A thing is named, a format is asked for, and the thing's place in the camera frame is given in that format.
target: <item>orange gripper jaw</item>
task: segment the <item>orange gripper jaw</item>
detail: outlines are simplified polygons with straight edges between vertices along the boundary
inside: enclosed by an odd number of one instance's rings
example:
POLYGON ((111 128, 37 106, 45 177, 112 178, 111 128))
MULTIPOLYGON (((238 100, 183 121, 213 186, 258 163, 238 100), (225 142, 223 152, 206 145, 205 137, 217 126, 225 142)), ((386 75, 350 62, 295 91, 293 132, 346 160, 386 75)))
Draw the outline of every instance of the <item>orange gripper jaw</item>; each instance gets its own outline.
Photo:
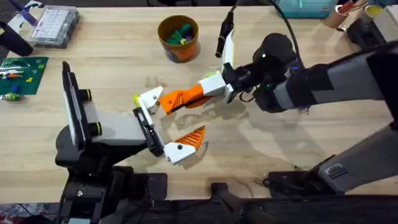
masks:
POLYGON ((203 88, 199 84, 189 90, 175 90, 161 97, 159 103, 166 114, 170 114, 182 107, 195 108, 201 106, 210 98, 211 96, 203 95, 203 88))
POLYGON ((191 133, 187 134, 186 136, 176 140, 175 142, 179 142, 182 144, 187 144, 190 146, 195 147, 198 149, 203 141, 203 137, 205 136, 205 126, 202 126, 191 133))

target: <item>green circuit board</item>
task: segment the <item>green circuit board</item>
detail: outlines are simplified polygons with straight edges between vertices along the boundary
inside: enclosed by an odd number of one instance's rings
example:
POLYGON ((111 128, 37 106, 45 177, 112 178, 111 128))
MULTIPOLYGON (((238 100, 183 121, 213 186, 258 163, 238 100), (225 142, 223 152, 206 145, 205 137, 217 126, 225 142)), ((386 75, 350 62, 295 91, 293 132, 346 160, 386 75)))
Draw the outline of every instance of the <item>green circuit board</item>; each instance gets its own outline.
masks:
POLYGON ((0 95, 11 92, 13 85, 19 86, 19 94, 34 95, 40 85, 48 57, 6 58, 0 72, 7 70, 23 71, 22 77, 0 79, 0 95))

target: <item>orange cup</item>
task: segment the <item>orange cup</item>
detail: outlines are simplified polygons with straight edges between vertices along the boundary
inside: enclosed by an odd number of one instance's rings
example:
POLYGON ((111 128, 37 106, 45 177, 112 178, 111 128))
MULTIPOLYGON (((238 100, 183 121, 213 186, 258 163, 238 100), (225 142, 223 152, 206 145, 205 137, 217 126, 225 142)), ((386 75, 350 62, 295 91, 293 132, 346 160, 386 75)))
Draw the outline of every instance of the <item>orange cup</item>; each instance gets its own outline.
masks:
POLYGON ((198 53, 198 24, 191 18, 183 15, 170 16, 164 19, 157 28, 159 40, 163 45, 166 56, 173 62, 187 62, 198 53), (172 45, 166 41, 173 32, 179 30, 184 24, 192 26, 192 40, 184 45, 172 45))

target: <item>sticker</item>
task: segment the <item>sticker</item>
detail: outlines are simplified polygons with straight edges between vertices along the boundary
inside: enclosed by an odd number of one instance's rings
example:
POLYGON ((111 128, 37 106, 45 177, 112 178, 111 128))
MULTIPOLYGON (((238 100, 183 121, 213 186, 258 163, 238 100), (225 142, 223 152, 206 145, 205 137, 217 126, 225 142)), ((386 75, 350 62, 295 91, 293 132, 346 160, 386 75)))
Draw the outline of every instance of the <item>sticker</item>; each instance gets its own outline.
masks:
POLYGON ((327 169, 325 173, 330 177, 330 179, 335 179, 343 174, 348 173, 348 171, 341 164, 335 164, 327 169))

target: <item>wooden table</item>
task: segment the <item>wooden table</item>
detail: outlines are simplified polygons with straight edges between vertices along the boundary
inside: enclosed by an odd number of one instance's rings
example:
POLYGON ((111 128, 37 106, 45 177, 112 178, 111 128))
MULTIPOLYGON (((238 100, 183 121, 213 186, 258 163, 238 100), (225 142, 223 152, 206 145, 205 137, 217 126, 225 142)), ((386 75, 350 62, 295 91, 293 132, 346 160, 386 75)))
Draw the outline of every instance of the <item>wooden table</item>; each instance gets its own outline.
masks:
MULTIPOLYGON (((228 7, 81 8, 81 21, 66 50, 36 49, 49 56, 36 95, 18 103, 0 102, 0 203, 56 202, 67 171, 54 163, 55 139, 67 124, 62 98, 61 63, 67 61, 82 88, 90 88, 99 110, 132 116, 132 95, 162 85, 165 92, 187 89, 220 61, 214 56, 221 21, 228 7), (185 14, 198 22, 200 54, 188 63, 173 63, 157 37, 162 19, 185 14)), ((353 52, 341 32, 316 19, 292 19, 306 66, 327 63, 353 52)), ((270 7, 239 7, 235 13, 235 64, 251 61, 271 32, 287 34, 270 7)), ((21 30, 27 35, 26 26, 21 30)), ((303 169, 359 142, 391 121, 383 102, 352 101, 314 106, 310 114, 295 110, 261 111, 254 102, 235 100, 206 108, 182 109, 155 123, 171 139, 207 124, 196 156, 173 166, 148 150, 122 161, 138 172, 166 172, 168 198, 205 198, 214 181, 229 183, 242 197, 269 197, 254 183, 273 170, 303 169)), ((398 194, 397 178, 362 186, 354 194, 398 194)))

